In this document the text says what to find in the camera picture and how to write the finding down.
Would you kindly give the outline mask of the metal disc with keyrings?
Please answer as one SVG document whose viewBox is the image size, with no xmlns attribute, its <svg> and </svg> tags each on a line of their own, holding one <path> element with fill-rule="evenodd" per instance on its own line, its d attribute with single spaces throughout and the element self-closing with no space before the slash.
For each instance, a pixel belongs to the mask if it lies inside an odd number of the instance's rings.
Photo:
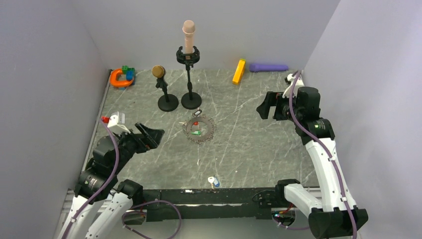
<svg viewBox="0 0 422 239">
<path fill-rule="evenodd" d="M 198 126 L 193 125 L 196 121 L 199 123 Z M 189 120 L 184 122 L 182 124 L 182 129 L 188 140 L 197 144 L 202 144 L 213 139 L 216 131 L 216 125 L 212 118 L 205 115 L 199 115 L 191 117 Z M 191 132 L 195 130 L 201 131 L 201 135 L 192 135 Z"/>
</svg>

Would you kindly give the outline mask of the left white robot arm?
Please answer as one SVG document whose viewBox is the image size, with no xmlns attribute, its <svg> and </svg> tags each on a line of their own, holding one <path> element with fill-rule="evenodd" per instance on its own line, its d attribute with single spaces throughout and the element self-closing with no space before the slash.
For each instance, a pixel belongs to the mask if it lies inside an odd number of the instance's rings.
<svg viewBox="0 0 422 239">
<path fill-rule="evenodd" d="M 108 135 L 98 141 L 78 178 L 60 239 L 100 239 L 129 208 L 137 209 L 144 201 L 142 185 L 128 179 L 118 182 L 117 176 L 135 154 L 156 149 L 165 131 L 139 122 L 138 133 L 121 124 L 102 125 Z"/>
</svg>

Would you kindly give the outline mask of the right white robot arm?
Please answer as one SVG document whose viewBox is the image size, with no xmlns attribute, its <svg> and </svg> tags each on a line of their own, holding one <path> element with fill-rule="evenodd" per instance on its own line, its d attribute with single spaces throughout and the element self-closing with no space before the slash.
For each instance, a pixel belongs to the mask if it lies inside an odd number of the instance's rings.
<svg viewBox="0 0 422 239">
<path fill-rule="evenodd" d="M 316 239 L 357 237 L 358 230 L 368 221 L 366 209 L 357 207 L 338 162 L 335 134 L 329 120 L 320 116 L 320 93 L 313 87 L 300 87 L 291 98 L 281 92 L 269 91 L 257 112 L 263 120 L 275 107 L 273 119 L 289 120 L 305 146 L 318 179 L 321 199 L 308 192 L 297 179 L 279 180 L 274 199 L 281 206 L 290 203 L 308 219 Z"/>
</svg>

